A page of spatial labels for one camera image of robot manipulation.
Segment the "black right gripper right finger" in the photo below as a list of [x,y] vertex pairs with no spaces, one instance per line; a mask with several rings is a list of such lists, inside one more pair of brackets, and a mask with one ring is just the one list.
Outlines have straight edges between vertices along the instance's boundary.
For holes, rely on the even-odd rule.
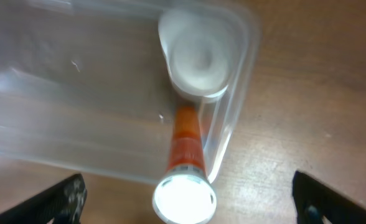
[[298,224],[366,223],[366,209],[305,172],[293,177],[292,196]]

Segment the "orange tube white cap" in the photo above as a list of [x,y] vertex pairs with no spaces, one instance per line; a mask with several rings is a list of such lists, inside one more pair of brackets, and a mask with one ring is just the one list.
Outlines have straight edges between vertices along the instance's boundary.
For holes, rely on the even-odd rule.
[[207,178],[197,111],[178,108],[174,120],[165,175],[152,195],[152,207],[165,223],[208,223],[217,208]]

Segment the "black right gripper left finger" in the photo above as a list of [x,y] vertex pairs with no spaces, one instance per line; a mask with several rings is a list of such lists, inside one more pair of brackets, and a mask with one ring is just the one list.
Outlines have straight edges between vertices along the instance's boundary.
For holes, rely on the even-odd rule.
[[86,199],[83,176],[77,173],[0,213],[0,223],[80,224]]

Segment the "white squeeze bottle clear cap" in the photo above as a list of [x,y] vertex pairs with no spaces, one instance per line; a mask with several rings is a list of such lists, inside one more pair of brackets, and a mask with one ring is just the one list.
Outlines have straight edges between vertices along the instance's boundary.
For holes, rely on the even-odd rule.
[[217,101],[232,74],[234,46],[222,21],[184,8],[159,18],[159,39],[172,86],[190,101]]

